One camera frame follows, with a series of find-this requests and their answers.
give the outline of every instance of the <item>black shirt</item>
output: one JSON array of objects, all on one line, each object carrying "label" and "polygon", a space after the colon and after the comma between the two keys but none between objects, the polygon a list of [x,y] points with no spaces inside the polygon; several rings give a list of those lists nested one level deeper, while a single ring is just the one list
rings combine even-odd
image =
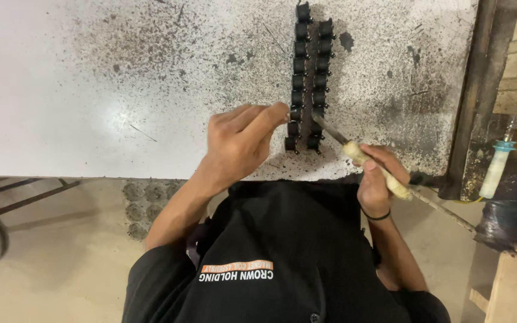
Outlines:
[{"label": "black shirt", "polygon": [[197,267],[184,243],[133,265],[123,322],[450,322],[429,292],[391,292],[360,231],[357,185],[240,182]]}]

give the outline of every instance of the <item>soldering iron handle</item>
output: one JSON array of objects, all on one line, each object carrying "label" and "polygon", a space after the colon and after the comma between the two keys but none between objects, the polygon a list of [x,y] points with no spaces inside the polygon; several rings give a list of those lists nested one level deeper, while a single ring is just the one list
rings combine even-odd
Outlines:
[{"label": "soldering iron handle", "polygon": [[[371,159],[372,157],[368,156],[364,151],[360,149],[358,144],[354,141],[349,141],[344,146],[342,146],[342,151],[356,164],[362,165],[365,161]],[[404,199],[406,201],[412,200],[412,193],[408,188],[402,185],[388,170],[384,169],[381,165],[379,165],[384,178],[386,179],[386,187],[394,194],[394,196]]]}]

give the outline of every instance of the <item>left hand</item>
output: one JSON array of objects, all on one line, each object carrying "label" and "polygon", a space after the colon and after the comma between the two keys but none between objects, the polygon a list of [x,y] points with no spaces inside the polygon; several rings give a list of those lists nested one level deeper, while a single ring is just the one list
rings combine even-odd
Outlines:
[{"label": "left hand", "polygon": [[225,190],[253,173],[268,158],[275,128],[288,122],[288,106],[245,104],[209,120],[207,155],[195,176],[201,176],[209,194]]}]

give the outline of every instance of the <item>printed logo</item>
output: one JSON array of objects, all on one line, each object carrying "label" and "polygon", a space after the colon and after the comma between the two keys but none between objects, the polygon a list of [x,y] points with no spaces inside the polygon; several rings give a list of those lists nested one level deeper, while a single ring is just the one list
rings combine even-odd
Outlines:
[{"label": "printed logo", "polygon": [[199,282],[244,281],[249,279],[272,279],[272,261],[254,260],[224,265],[204,265]]}]

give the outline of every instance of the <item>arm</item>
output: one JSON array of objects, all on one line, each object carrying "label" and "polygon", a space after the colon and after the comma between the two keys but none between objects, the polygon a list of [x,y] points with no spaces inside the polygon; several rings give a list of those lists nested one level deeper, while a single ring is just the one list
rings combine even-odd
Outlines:
[{"label": "arm", "polygon": [[155,219],[147,238],[147,250],[187,237],[205,214],[211,198],[245,178],[265,161],[270,137],[287,121],[288,106],[242,105],[216,114],[209,121],[207,155],[197,171],[171,198]]},{"label": "arm", "polygon": [[[384,147],[361,145],[364,152],[384,167],[403,185],[407,185],[410,176],[404,166],[392,152]],[[368,160],[363,164],[364,177],[358,189],[358,201],[369,216],[378,218],[387,214],[392,206],[392,194],[388,191],[384,176],[376,162]],[[428,286],[410,249],[398,232],[392,217],[373,221],[368,219],[372,243],[382,258],[378,276],[385,286],[394,284],[397,288],[409,291],[427,291]]]}]

